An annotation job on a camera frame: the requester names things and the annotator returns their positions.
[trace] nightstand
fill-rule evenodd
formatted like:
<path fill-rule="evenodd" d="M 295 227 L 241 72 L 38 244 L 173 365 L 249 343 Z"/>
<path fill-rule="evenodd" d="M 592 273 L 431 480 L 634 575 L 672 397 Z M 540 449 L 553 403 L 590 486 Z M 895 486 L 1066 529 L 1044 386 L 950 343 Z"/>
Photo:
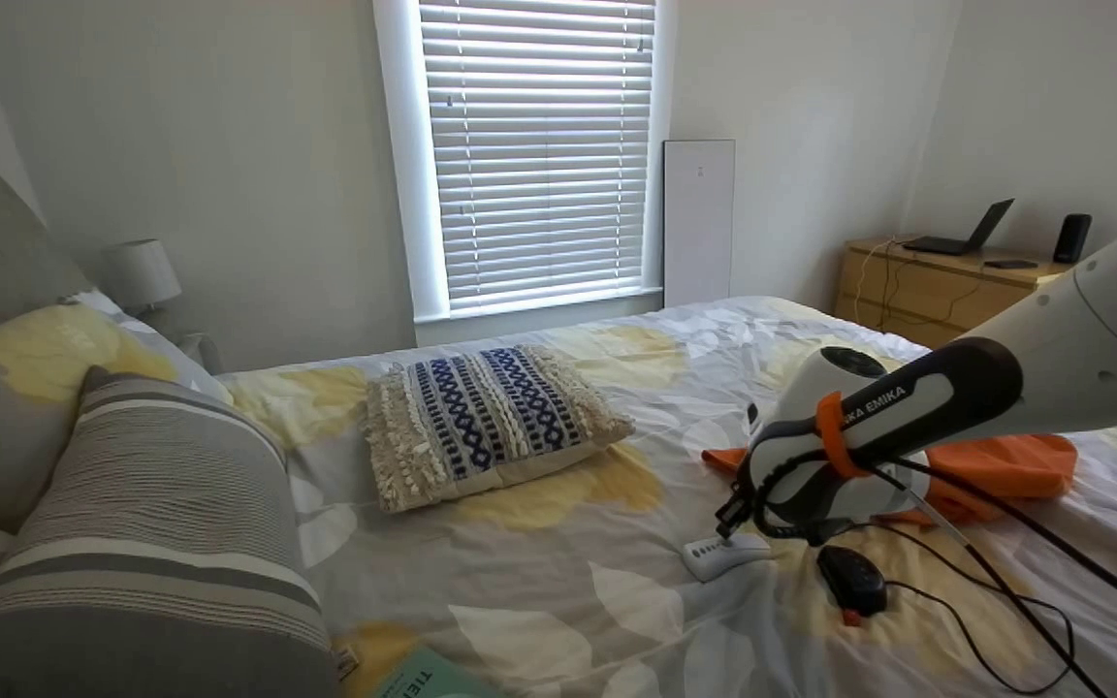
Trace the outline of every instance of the nightstand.
<path fill-rule="evenodd" d="M 842 253 L 832 315 L 920 345 L 946 345 L 1062 273 L 1062 262 L 1013 253 L 932 257 L 901 240 L 863 240 Z"/>

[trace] blue and white pillow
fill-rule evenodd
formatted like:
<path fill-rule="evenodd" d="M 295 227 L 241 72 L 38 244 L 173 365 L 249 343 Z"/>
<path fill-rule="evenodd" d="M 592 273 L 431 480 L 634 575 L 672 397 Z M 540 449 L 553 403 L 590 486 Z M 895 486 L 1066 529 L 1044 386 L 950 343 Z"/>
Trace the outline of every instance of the blue and white pillow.
<path fill-rule="evenodd" d="M 518 486 L 630 436 L 553 354 L 523 345 L 394 365 L 367 403 L 387 511 Z"/>

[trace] white window blind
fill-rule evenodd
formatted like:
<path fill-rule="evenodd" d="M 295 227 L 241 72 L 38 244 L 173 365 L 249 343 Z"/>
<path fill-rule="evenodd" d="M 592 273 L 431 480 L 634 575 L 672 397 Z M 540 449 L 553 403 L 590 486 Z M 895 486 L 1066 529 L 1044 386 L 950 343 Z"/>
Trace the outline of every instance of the white window blind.
<path fill-rule="evenodd" d="M 645 277 L 656 0 L 418 0 L 449 310 Z"/>

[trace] lamp shade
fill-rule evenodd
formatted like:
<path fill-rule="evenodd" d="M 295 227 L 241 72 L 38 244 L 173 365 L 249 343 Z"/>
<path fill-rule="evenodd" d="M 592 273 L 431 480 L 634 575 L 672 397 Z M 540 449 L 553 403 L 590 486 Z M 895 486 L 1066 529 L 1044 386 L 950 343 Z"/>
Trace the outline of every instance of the lamp shade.
<path fill-rule="evenodd" d="M 158 310 L 180 295 L 173 262 L 158 240 L 112 249 L 112 283 L 122 310 Z"/>

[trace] wire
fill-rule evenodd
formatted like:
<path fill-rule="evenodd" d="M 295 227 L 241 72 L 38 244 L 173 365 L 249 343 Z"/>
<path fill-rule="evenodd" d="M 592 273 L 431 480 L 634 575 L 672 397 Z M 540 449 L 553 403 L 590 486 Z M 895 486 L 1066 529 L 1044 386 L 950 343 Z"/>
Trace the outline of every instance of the wire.
<path fill-rule="evenodd" d="M 921 468 L 921 472 L 932 472 L 932 478 L 937 478 L 937 480 L 946 478 L 946 472 L 937 472 L 937 468 L 932 468 L 932 467 L 920 467 L 920 460 L 908 460 L 908 456 L 890 456 L 890 460 L 903 467 L 903 468 Z M 885 472 L 881 467 L 872 467 L 872 472 L 885 478 L 888 486 L 903 487 L 903 486 L 901 486 L 890 472 Z M 957 535 L 957 540 L 963 540 L 963 552 L 973 556 L 973 564 L 991 576 L 991 586 L 995 586 L 995 589 L 1014 605 L 1014 613 L 1035 628 L 1035 637 L 1052 642 L 1052 650 L 1066 663 L 1066 672 L 1078 675 L 1089 695 L 1102 695 L 1102 698 L 1106 698 L 1106 690 L 1078 667 L 1074 650 L 1066 650 L 1066 646 L 1052 637 L 1052 628 L 1021 602 L 1021 593 L 990 565 L 990 558 L 983 558 L 966 535 Z"/>
<path fill-rule="evenodd" d="M 966 576 L 970 586 L 979 586 L 979 589 L 995 593 L 995 597 L 1009 597 L 1000 586 L 991 586 L 991 580 L 963 569 L 952 558 L 946 558 L 937 547 L 921 542 L 920 535 L 910 535 L 910 530 L 903 530 L 903 529 L 890 529 L 890 525 L 877 525 L 877 529 L 881 529 L 881 530 L 890 530 L 890 535 L 901 535 L 901 540 L 908 540 L 908 542 L 913 542 L 920 552 L 928 552 L 932 558 L 937 558 L 941 565 L 950 565 L 950 569 L 952 569 L 957 576 Z M 957 631 L 963 631 L 966 642 L 973 646 L 973 655 L 978 655 L 978 663 L 983 667 L 983 675 L 991 675 L 991 679 L 995 679 L 1004 690 L 1013 690 L 1013 695 L 1047 695 L 1052 685 L 1060 685 L 1060 681 L 1071 675 L 1071 663 L 1074 663 L 1074 626 L 1071 626 L 1071 617 L 1066 617 L 1060 605 L 1052 605 L 1052 602 L 1039 602 L 1039 597 L 1021 593 L 1023 605 L 1039 605 L 1039 609 L 1054 613 L 1054 617 L 1062 620 L 1062 641 L 1066 641 L 1062 672 L 1060 672 L 1052 681 L 1044 681 L 1044 685 L 1035 685 L 1035 690 L 1023 690 L 1023 685 L 1014 685 L 1014 681 L 1009 681 L 1004 675 L 991 672 L 991 663 L 979 655 L 973 631 L 966 628 L 963 613 L 957 613 L 946 597 L 928 593 L 928 589 L 908 586 L 908 580 L 895 580 L 895 576 L 890 576 L 888 586 L 901 586 L 901 589 L 910 589 L 910 593 L 920 593 L 920 597 L 928 597 L 928 602 L 946 605 L 946 613 L 952 617 Z"/>
<path fill-rule="evenodd" d="M 901 580 L 901 576 L 888 576 L 885 586 L 908 589 L 908 593 L 913 593 L 913 597 L 928 597 L 928 602 L 941 605 L 941 609 L 952 617 L 952 626 L 957 626 L 963 641 L 970 642 L 970 650 L 978 655 L 978 663 L 983 667 L 983 675 L 991 675 L 991 679 L 995 679 L 1004 690 L 1013 690 L 1013 695 L 1047 695 L 1052 685 L 1060 685 L 1060 681 L 1071 675 L 1071 663 L 1066 663 L 1066 667 L 1062 667 L 1052 681 L 1044 681 L 1044 685 L 1014 685 L 1014 681 L 1009 681 L 1004 675 L 995 675 L 995 667 L 983 661 L 979 642 L 973 641 L 970 626 L 963 620 L 963 613 L 957 613 L 946 597 L 928 593 L 928 589 L 920 589 L 920 586 L 908 586 L 908 580 Z"/>
<path fill-rule="evenodd" d="M 1000 495 L 978 487 L 978 486 L 970 486 L 970 480 L 957 478 L 957 472 L 941 472 L 941 468 L 932 468 L 932 467 L 908 460 L 908 456 L 890 456 L 890 460 L 903 467 L 903 468 L 921 468 L 921 472 L 935 478 L 935 480 L 946 480 L 946 486 L 952 486 L 952 487 L 963 487 L 963 491 L 970 491 L 970 495 L 990 499 L 991 508 L 1009 511 L 1009 514 L 1021 518 L 1029 530 L 1035 530 L 1039 540 L 1047 540 L 1052 547 L 1060 547 L 1062 556 L 1071 556 L 1078 565 L 1087 565 L 1093 576 L 1102 576 L 1106 586 L 1117 589 L 1117 575 L 1111 575 L 1111 569 L 1106 569 L 1102 564 L 1093 564 L 1089 556 L 1083 556 L 1078 547 L 1071 547 L 1066 540 L 1060 540 L 1052 529 L 1035 525 L 1032 514 L 1023 514 L 1023 511 L 1013 508 L 1009 499 L 1000 499 Z"/>

